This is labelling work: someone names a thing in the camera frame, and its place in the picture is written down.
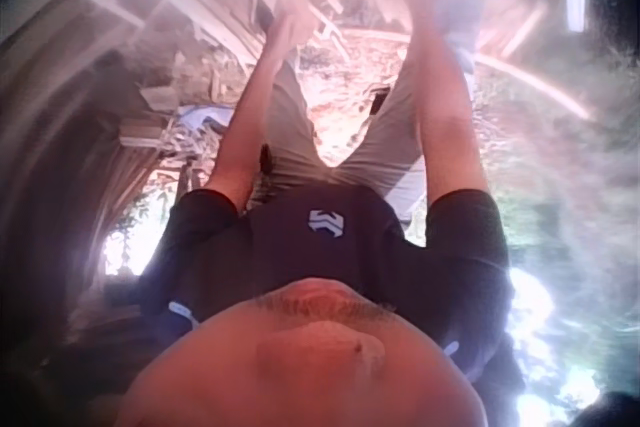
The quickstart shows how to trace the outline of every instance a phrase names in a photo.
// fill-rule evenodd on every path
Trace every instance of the leg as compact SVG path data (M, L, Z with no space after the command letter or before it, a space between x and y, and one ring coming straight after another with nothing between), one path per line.
M436 16L442 32L473 91L473 52L482 0L438 0ZM406 227L426 190L426 172L412 100L414 53L411 45L398 80L362 144L337 167L333 180L364 184L395 210Z
M273 87L266 142L272 168L261 174L252 205L268 202L283 190L326 175L328 169L313 143L313 123L307 117L307 103L289 61L278 72Z

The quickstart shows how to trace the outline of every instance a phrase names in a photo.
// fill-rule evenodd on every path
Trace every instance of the t-shirt logo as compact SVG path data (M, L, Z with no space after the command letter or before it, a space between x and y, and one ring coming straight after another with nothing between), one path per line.
M341 237L344 232L344 217L335 212L324 210L312 210L309 213L309 227L314 232L326 230L333 234L334 238Z

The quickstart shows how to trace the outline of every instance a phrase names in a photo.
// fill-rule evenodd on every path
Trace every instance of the raised arm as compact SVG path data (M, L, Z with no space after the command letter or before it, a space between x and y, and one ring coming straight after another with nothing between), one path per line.
M231 124L220 144L211 177L205 189L223 194L242 212L259 169L265 141L266 113L276 74L288 53L313 33L306 0L287 0L276 12L267 41L236 105Z
M410 53L414 99L427 170L427 200L461 189L487 191L462 69L435 25L430 2L413 7Z

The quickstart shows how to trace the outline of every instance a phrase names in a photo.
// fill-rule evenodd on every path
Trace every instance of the nose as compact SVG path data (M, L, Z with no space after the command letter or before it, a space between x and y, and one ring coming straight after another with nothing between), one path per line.
M380 340L332 321L274 333L257 347L259 368L267 378L316 394L365 387L384 357Z

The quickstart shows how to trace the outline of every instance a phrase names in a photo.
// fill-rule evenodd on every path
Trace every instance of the black t-shirt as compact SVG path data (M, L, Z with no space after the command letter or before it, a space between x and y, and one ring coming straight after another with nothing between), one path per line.
M434 340L474 384L490 425L516 425L522 378L504 333L513 289L493 199L460 190L427 215L427 247L404 239L366 187L292 189L239 216L196 190L171 212L140 278L143 312L170 344L218 312L309 277L339 280Z

